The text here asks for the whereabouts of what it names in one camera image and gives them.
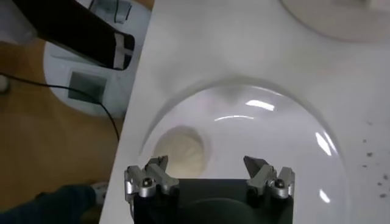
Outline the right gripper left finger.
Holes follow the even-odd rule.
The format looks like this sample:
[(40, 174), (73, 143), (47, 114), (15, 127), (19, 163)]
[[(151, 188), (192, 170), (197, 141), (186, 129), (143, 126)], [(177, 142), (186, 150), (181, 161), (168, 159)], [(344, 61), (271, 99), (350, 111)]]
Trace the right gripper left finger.
[(131, 201), (136, 195), (142, 198), (153, 197), (157, 188), (165, 195), (171, 195), (179, 187), (179, 180), (170, 177), (166, 172), (168, 156), (151, 158), (141, 169), (129, 166), (124, 171), (125, 200)]

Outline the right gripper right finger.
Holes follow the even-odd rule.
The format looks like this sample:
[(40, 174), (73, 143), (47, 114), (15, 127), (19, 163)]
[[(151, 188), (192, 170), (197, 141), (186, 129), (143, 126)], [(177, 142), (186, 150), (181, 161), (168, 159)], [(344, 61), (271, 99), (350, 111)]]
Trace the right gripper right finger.
[(274, 198), (294, 198), (295, 173), (290, 167), (282, 167), (280, 172), (264, 159), (245, 156), (245, 167), (250, 175), (247, 186), (255, 191), (257, 196), (263, 196), (266, 191)]

